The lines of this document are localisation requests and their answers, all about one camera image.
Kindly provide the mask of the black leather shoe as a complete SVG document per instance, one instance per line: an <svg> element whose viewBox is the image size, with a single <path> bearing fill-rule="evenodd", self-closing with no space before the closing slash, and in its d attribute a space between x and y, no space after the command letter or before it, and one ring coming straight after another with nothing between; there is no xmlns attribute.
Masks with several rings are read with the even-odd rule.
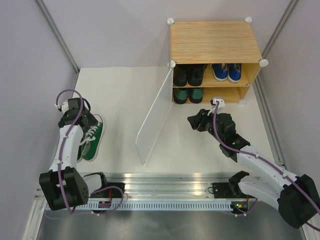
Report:
<svg viewBox="0 0 320 240"><path fill-rule="evenodd" d="M202 84L207 64L191 64L189 66L188 84L198 87Z"/></svg>
<svg viewBox="0 0 320 240"><path fill-rule="evenodd" d="M176 87L184 87L187 85L188 64L177 64L173 69L173 85Z"/></svg>

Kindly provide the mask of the green leather shoe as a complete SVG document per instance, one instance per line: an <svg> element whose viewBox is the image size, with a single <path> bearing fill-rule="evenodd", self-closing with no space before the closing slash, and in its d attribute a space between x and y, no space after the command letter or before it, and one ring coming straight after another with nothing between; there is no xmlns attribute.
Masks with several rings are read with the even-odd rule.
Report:
<svg viewBox="0 0 320 240"><path fill-rule="evenodd" d="M182 105L187 102L189 92L186 88L174 88L173 100L176 104Z"/></svg>
<svg viewBox="0 0 320 240"><path fill-rule="evenodd" d="M193 104L199 104L203 100L204 89L203 88L190 88L189 100Z"/></svg>

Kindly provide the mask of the blue canvas sneaker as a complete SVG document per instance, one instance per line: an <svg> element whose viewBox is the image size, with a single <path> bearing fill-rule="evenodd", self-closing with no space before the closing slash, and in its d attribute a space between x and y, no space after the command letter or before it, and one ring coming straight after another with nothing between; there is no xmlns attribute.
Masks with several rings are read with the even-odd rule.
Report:
<svg viewBox="0 0 320 240"><path fill-rule="evenodd" d="M228 67L226 63L213 63L211 65L213 77L218 82L223 82L228 78Z"/></svg>
<svg viewBox="0 0 320 240"><path fill-rule="evenodd" d="M228 64L228 80L231 83L238 83L242 77L242 64L229 63Z"/></svg>

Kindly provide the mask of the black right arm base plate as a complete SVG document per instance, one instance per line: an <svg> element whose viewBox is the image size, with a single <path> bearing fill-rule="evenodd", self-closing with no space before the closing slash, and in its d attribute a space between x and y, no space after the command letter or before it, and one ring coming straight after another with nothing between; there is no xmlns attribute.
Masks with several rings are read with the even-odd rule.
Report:
<svg viewBox="0 0 320 240"><path fill-rule="evenodd" d="M211 187L216 199L233 199L235 197L228 182L213 182Z"/></svg>

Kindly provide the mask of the green canvas sneaker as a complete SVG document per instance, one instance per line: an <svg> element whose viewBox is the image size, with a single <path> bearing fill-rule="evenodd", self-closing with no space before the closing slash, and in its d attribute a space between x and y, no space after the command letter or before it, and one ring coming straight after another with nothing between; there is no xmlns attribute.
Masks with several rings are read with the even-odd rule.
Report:
<svg viewBox="0 0 320 240"><path fill-rule="evenodd" d="M93 116L97 123L89 128L84 135L84 139L80 142L81 158L87 162L91 162L96 158L105 132L103 118L99 114L94 114Z"/></svg>
<svg viewBox="0 0 320 240"><path fill-rule="evenodd" d="M78 152L77 152L77 159L76 159L76 162L80 162L82 160L82 147L80 146L78 148Z"/></svg>

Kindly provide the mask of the white cabinet door panel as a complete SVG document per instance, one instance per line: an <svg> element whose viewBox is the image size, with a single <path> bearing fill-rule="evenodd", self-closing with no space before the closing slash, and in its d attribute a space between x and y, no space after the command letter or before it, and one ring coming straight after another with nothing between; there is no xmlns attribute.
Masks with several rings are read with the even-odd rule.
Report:
<svg viewBox="0 0 320 240"><path fill-rule="evenodd" d="M173 105L173 73L173 69L170 68L137 133L135 147L141 165L145 165L149 160L170 108Z"/></svg>

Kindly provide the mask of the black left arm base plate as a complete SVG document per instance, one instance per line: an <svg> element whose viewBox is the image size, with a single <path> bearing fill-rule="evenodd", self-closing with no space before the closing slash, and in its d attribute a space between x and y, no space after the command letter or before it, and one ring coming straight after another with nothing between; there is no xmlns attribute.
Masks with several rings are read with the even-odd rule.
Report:
<svg viewBox="0 0 320 240"><path fill-rule="evenodd" d="M97 190L94 190L93 193L90 194L91 198L104 198L104 199L113 199L113 198L122 198L121 192L117 189L121 189L122 192L125 192L125 183L123 182L108 182L107 184L103 184Z"/></svg>

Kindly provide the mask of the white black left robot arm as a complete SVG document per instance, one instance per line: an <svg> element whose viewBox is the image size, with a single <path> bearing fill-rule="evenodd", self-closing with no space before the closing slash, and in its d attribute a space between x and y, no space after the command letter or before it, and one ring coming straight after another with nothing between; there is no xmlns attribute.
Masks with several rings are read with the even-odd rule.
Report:
<svg viewBox="0 0 320 240"><path fill-rule="evenodd" d="M104 135L104 122L84 98L71 98L58 108L59 142L48 172L39 176L39 184L52 211L72 210L85 205L89 188L77 171L80 160L93 161Z"/></svg>

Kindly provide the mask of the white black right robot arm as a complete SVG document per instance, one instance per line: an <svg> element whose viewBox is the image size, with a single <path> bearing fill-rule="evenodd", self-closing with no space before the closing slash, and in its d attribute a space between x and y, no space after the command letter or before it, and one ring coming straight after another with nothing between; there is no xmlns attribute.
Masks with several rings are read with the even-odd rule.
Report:
<svg viewBox="0 0 320 240"><path fill-rule="evenodd" d="M257 180L241 171L229 179L228 192L239 198L249 195L276 209L283 220L298 229L320 212L320 196L311 177L298 176L265 159L249 141L236 131L228 113L201 109L187 117L193 130L208 132L218 142L222 153L255 172Z"/></svg>

